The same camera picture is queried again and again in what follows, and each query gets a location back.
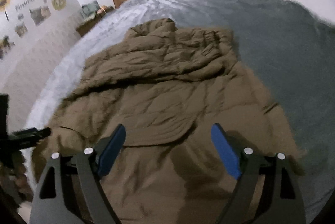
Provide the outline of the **brown puffer jacket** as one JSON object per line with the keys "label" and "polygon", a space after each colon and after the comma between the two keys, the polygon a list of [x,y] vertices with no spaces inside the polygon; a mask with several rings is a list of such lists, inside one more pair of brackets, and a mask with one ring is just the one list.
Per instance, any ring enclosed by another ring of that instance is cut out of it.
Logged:
{"label": "brown puffer jacket", "polygon": [[238,148],[298,160],[285,113],[243,65],[227,28],[152,20],[86,60],[78,86],[34,149],[35,179],[52,153],[73,155],[122,124],[124,148],[102,181],[123,223],[214,223],[235,187],[211,140],[219,123]]}

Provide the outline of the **green clothes pile on nightstand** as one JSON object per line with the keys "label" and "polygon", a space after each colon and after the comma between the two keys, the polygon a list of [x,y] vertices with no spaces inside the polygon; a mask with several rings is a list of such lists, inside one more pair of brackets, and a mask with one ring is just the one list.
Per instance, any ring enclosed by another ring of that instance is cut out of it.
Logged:
{"label": "green clothes pile on nightstand", "polygon": [[83,17],[83,19],[88,19],[92,15],[95,15],[100,10],[99,3],[94,0],[90,3],[84,4],[81,7],[80,14]]}

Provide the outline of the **brown white dog sticker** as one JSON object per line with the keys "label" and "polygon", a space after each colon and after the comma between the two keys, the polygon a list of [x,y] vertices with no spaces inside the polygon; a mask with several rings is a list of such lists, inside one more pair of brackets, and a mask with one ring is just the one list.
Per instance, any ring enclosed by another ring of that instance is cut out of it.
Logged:
{"label": "brown white dog sticker", "polygon": [[1,39],[0,59],[3,60],[4,57],[11,51],[11,49],[14,46],[15,46],[15,43],[10,41],[10,38],[8,35],[5,35],[3,39]]}

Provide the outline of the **grey bed blanket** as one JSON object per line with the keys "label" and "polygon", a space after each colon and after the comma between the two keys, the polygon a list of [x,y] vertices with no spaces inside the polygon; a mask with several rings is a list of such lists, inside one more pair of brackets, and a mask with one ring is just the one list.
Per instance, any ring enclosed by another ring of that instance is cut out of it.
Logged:
{"label": "grey bed blanket", "polygon": [[334,26],[285,0],[129,0],[81,38],[51,73],[27,125],[44,128],[78,86],[86,60],[134,26],[171,19],[177,28],[232,30],[239,61],[281,105],[298,160],[286,155],[312,223],[334,191]]}

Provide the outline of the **yellow lion flower sticker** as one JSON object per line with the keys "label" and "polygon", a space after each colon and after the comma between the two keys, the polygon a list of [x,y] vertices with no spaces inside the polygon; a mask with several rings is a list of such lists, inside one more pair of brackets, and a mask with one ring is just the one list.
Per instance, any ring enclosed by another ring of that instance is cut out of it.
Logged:
{"label": "yellow lion flower sticker", "polygon": [[52,6],[56,11],[61,11],[66,7],[66,0],[52,0]]}

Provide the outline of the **brown wooden nightstand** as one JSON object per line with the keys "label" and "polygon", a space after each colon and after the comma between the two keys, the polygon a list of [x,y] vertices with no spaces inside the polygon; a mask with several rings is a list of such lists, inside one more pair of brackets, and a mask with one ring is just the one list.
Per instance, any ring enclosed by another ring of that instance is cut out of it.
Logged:
{"label": "brown wooden nightstand", "polygon": [[106,15],[109,13],[115,11],[115,8],[113,6],[102,6],[94,16],[90,17],[88,20],[85,20],[81,25],[76,27],[77,33],[83,37],[85,34],[87,34],[94,26],[97,25],[103,19]]}

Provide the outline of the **small kitten wall sticker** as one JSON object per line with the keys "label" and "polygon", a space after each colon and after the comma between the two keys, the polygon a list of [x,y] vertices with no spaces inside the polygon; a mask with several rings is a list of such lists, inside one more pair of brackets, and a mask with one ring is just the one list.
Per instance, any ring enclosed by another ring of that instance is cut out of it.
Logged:
{"label": "small kitten wall sticker", "polygon": [[15,33],[20,37],[24,37],[25,34],[28,32],[28,29],[25,25],[25,23],[20,23],[15,26]]}

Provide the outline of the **grey cats wall sticker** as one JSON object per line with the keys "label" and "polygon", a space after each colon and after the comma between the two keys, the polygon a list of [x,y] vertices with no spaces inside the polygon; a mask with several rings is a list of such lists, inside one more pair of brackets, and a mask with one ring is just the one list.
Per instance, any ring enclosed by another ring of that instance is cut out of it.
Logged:
{"label": "grey cats wall sticker", "polygon": [[30,10],[31,18],[33,19],[34,25],[39,26],[44,20],[48,19],[51,16],[49,7],[42,6],[39,8]]}

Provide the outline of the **sunflower wall sticker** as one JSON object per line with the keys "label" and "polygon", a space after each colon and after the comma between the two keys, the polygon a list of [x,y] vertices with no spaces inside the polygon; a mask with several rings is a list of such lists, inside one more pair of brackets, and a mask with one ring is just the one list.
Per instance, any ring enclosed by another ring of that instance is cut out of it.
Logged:
{"label": "sunflower wall sticker", "polygon": [[0,10],[1,12],[5,14],[5,18],[7,21],[9,21],[9,17],[8,17],[6,9],[10,5],[10,3],[11,3],[11,0],[0,0]]}

